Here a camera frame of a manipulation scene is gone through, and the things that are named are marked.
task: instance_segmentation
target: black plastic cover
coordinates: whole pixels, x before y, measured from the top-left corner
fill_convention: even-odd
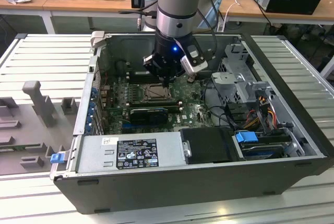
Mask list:
[[[239,161],[230,131],[225,127],[182,129],[181,139],[189,143],[192,153],[187,164]]]

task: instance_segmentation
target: white cable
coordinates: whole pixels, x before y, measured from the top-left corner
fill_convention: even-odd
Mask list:
[[[237,0],[234,0],[234,3],[233,3],[232,5],[230,5],[230,7],[227,9],[226,14],[225,14],[225,18],[224,18],[224,23],[223,23],[222,32],[224,32],[224,30],[225,30],[225,26],[226,26],[226,18],[227,18],[227,16],[228,16],[229,10],[231,9],[232,6],[234,6],[234,5],[236,5],[236,4],[238,4],[238,5],[241,6],[241,4],[240,4]]]
[[[229,10],[231,9],[232,6],[234,6],[236,4],[240,5],[240,3],[233,3],[232,5],[230,5],[230,7],[228,8],[228,10],[226,11],[225,18],[224,18],[224,23],[223,23],[223,28],[222,28],[222,32],[224,32],[224,30],[225,30],[226,18],[228,16]]]

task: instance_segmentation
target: table leg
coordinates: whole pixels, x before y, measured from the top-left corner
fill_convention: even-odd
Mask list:
[[[53,23],[52,23],[52,15],[50,12],[46,12],[43,13],[41,15],[43,21],[44,21],[44,25],[46,28],[46,31],[48,34],[56,34],[55,29],[53,27]]]
[[[323,76],[325,79],[334,70],[334,49],[330,51],[330,53],[327,55],[327,58],[331,59],[320,72],[320,75]]]
[[[93,18],[92,17],[87,17],[87,18],[88,18],[89,29],[94,30]]]

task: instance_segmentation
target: floor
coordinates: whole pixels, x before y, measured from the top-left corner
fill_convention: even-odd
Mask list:
[[[53,23],[58,33],[91,33],[94,30],[107,32],[137,31],[136,19],[128,18],[93,18],[94,30],[89,29],[86,17],[54,17]],[[23,18],[19,15],[3,15],[0,17],[0,27],[2,27],[0,28],[0,56],[17,33],[46,33],[44,23],[39,16],[24,16]],[[252,35],[262,35],[265,32],[265,34],[269,34],[268,28],[265,30],[265,27],[264,23],[243,22],[237,25],[235,22],[229,22],[225,32],[247,32]],[[315,67],[318,67],[323,57],[331,51],[332,46],[321,43],[321,38],[318,36],[321,31],[319,26],[315,26],[308,40],[299,40],[305,31],[305,25],[288,25],[280,33],[285,35]]]

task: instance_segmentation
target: red wire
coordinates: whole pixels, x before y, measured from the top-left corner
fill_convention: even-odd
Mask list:
[[[251,114],[251,113],[253,113],[253,112],[255,112],[255,110],[250,110],[250,112],[248,113],[248,115],[247,115],[247,121],[246,121],[246,123],[249,121],[249,118],[248,118],[248,117],[249,117],[249,116],[250,116],[250,114]]]

